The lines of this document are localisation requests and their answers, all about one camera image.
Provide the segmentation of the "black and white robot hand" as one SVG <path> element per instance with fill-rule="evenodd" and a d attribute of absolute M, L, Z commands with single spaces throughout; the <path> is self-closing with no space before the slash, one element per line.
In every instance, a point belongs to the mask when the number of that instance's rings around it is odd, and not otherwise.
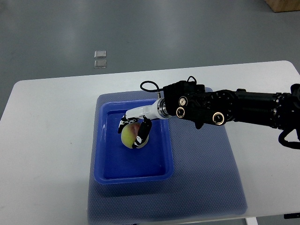
<path fill-rule="evenodd" d="M 149 136 L 153 120 L 166 120 L 170 117 L 166 110 L 165 99 L 159 98 L 151 105 L 145 105 L 126 111 L 120 120 L 118 133 L 121 134 L 127 124 L 141 123 L 137 136 L 137 138 L 139 138 L 139 136 L 141 137 L 142 140 L 138 141 L 138 144 L 141 144 L 145 141 L 147 136 Z"/>

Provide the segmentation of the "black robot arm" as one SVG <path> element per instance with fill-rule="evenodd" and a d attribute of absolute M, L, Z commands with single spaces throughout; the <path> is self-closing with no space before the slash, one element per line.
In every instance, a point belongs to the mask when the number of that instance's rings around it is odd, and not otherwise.
<path fill-rule="evenodd" d="M 216 126 L 229 121 L 281 129 L 281 145 L 299 149 L 299 142 L 285 140 L 300 133 L 300 86 L 293 84 L 289 93 L 256 93 L 245 89 L 206 92 L 195 81 L 179 81 L 163 87 L 166 111 L 171 116 L 189 120 L 200 129 L 203 124 Z"/>

